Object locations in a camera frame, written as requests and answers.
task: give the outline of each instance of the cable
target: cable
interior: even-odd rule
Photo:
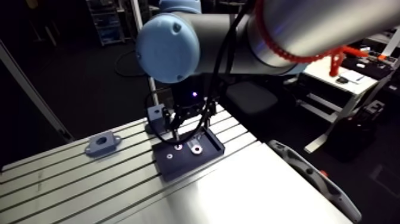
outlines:
[[[194,130],[192,130],[187,137],[185,137],[185,139],[179,140],[179,141],[168,141],[165,140],[157,131],[155,131],[155,128],[153,127],[153,125],[151,124],[151,122],[149,122],[149,126],[151,128],[151,130],[153,131],[154,135],[163,143],[165,144],[169,144],[169,145],[181,145],[186,143],[188,140],[190,140],[191,138],[193,138],[197,132],[200,130],[201,125],[205,122],[205,120],[207,119],[207,111],[210,108],[210,105],[212,103],[212,95],[213,95],[213,89],[214,86],[216,84],[217,81],[217,77],[218,77],[218,71],[220,69],[221,66],[221,62],[224,56],[224,52],[226,49],[227,44],[229,43],[229,40],[232,38],[232,35],[236,34],[236,28],[239,25],[240,21],[242,21],[243,17],[245,16],[245,14],[253,7],[255,3],[255,0],[248,0],[246,2],[246,4],[243,6],[242,10],[239,12],[239,14],[237,15],[236,19],[234,20],[234,22],[232,23],[232,25],[229,27],[229,30],[224,38],[224,40],[221,43],[220,49],[218,50],[218,54],[217,54],[217,58],[215,59],[215,66],[214,66],[214,71],[212,73],[211,76],[211,80],[210,80],[210,85],[208,88],[208,95],[207,95],[207,101],[205,103],[205,108],[202,111],[202,116],[200,118],[199,123],[197,124],[197,127],[194,128]],[[147,113],[147,102],[148,99],[150,98],[150,96],[154,93],[157,92],[161,92],[164,91],[165,89],[159,89],[153,92],[150,92],[146,98],[145,98],[145,110],[146,110],[146,118],[149,120],[149,114]]]
[[[119,76],[121,76],[121,77],[125,77],[125,78],[145,77],[145,76],[146,76],[146,73],[128,75],[128,74],[124,74],[124,73],[122,73],[122,72],[120,72],[120,71],[118,70],[118,64],[119,64],[119,62],[122,60],[122,58],[124,58],[124,57],[126,57],[127,55],[132,54],[132,53],[135,53],[135,50],[131,50],[131,51],[125,52],[124,54],[120,54],[120,55],[117,57],[117,59],[116,59],[115,62],[114,62],[114,72],[115,72],[117,75],[119,75]]]

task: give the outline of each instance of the white table leg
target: white table leg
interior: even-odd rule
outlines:
[[[343,108],[343,110],[337,115],[336,120],[330,125],[328,130],[323,133],[321,136],[319,136],[317,139],[313,140],[311,143],[309,143],[304,150],[308,153],[313,153],[315,150],[319,149],[320,146],[322,146],[326,140],[328,139],[329,133],[333,130],[333,127],[335,124],[342,118],[347,117],[352,114],[355,106],[358,104],[360,99],[363,97],[364,93],[361,95],[353,95],[347,102],[346,106]]]

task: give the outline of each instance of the aluminum profile table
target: aluminum profile table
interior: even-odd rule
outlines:
[[[0,223],[351,223],[221,106],[211,130],[225,154],[165,183],[145,119],[112,129],[114,154],[88,138],[3,167]],[[179,129],[193,129],[199,117]]]

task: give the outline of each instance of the screw hole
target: screw hole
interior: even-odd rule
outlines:
[[[104,144],[105,142],[107,142],[107,138],[106,138],[106,137],[101,137],[101,138],[97,139],[97,141],[96,141],[96,143],[97,143],[98,145],[102,145],[102,144]]]

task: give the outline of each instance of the white desk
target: white desk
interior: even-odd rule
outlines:
[[[304,75],[307,75],[309,77],[312,77],[314,79],[320,80],[330,86],[333,86],[335,88],[338,88],[342,91],[349,92],[351,94],[350,99],[344,106],[344,108],[341,108],[337,105],[334,105],[331,102],[328,102],[327,100],[316,96],[314,94],[309,94],[307,97],[313,99],[314,101],[317,101],[326,107],[331,108],[335,112],[332,114],[327,114],[318,108],[307,104],[306,102],[301,102],[300,105],[307,110],[310,110],[311,112],[315,113],[316,115],[324,118],[325,120],[329,121],[331,123],[330,127],[328,130],[323,133],[321,136],[319,136],[317,139],[309,143],[305,147],[305,151],[312,153],[315,150],[317,150],[321,145],[323,145],[329,133],[332,131],[333,127],[339,121],[341,118],[350,116],[352,113],[354,113],[355,107],[358,104],[358,102],[361,100],[361,98],[364,96],[364,94],[371,88],[375,86],[375,89],[372,91],[372,93],[368,96],[366,99],[365,103],[371,102],[371,100],[375,97],[377,92],[383,87],[383,85],[386,84],[386,82],[390,79],[391,75],[387,76],[386,78],[377,81],[375,79],[372,79],[368,76],[363,77],[362,82],[359,84],[356,84],[354,82],[348,82],[346,84],[340,84],[336,82],[336,79],[339,78],[339,76],[336,77],[331,77],[329,76],[329,71],[330,71],[330,57],[326,57],[322,60],[316,61],[312,64],[310,64],[303,72]],[[342,74],[344,72],[349,71],[348,69],[345,69],[343,67],[339,68],[339,74]]]
[[[9,164],[0,223],[351,223],[268,146],[220,106],[211,130],[225,154],[165,183],[145,120],[113,129],[113,155],[83,154],[88,139]],[[196,126],[187,120],[180,133]]]

